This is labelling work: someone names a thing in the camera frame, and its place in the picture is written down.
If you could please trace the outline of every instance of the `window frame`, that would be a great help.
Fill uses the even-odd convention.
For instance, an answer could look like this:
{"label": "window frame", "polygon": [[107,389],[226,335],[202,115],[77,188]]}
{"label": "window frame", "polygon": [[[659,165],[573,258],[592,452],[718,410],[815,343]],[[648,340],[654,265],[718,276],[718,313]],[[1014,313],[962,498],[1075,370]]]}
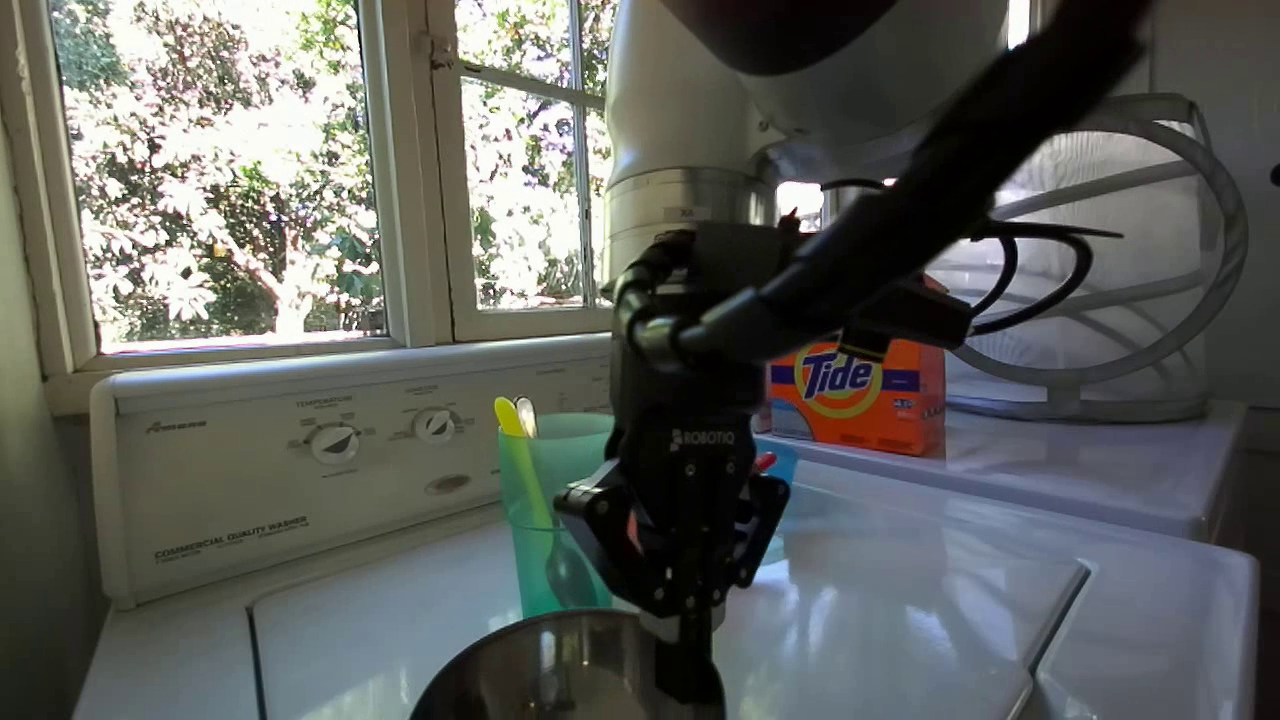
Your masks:
{"label": "window frame", "polygon": [[87,300],[87,265],[80,250],[80,209],[49,0],[0,0],[0,47],[7,47],[0,67],[0,120],[14,149],[19,231],[35,295],[35,343],[58,410],[85,410],[87,389],[124,369],[428,348],[460,340],[515,340],[607,328],[607,307],[476,307],[465,156],[470,149],[460,106],[460,85],[476,73],[476,63],[465,63],[456,56],[456,0],[353,5],[359,10],[372,115],[370,149],[377,171],[377,219],[385,239],[385,335],[178,340],[100,352]]}

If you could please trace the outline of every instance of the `window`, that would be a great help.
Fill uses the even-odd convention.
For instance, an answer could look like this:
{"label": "window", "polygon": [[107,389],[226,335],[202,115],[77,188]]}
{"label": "window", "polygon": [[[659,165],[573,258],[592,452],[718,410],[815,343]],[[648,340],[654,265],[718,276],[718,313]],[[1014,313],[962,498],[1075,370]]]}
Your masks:
{"label": "window", "polygon": [[4,0],[51,375],[603,328],[612,0]]}

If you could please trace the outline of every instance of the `cup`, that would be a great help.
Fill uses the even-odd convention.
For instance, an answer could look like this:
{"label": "cup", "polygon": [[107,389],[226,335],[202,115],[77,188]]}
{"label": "cup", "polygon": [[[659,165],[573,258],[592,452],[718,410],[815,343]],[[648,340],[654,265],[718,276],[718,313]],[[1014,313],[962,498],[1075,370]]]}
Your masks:
{"label": "cup", "polygon": [[501,431],[501,490],[515,547],[522,612],[612,609],[607,584],[555,518],[551,498],[599,470],[612,417],[535,417],[534,434]]}

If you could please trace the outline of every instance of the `tide detergent box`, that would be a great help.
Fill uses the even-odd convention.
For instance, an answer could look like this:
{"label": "tide detergent box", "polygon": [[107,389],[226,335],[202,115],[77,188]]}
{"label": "tide detergent box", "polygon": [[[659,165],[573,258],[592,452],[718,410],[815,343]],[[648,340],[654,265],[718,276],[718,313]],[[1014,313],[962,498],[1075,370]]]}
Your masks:
{"label": "tide detergent box", "polygon": [[892,340],[885,359],[815,340],[768,364],[762,428],[902,457],[943,457],[943,352]]}

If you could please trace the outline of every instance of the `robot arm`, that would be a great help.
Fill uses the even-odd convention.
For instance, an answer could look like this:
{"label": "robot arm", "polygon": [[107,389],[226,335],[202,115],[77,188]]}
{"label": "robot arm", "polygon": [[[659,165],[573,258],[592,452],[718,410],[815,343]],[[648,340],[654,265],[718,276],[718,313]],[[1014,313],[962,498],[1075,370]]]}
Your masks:
{"label": "robot arm", "polygon": [[[728,67],[796,73],[857,42],[892,0],[668,7]],[[766,359],[869,322],[962,343],[970,313],[916,293],[912,276],[987,215],[1038,143],[1074,128],[1132,67],[1146,7],[1063,0],[1034,42],[996,56],[952,98],[887,193],[852,202],[800,250],[776,228],[693,225],[628,265],[612,328],[612,468],[555,507],[617,596],[677,618],[659,667],[672,694],[718,704],[718,609],[733,584],[753,584],[788,504],[788,489],[753,468]]]}

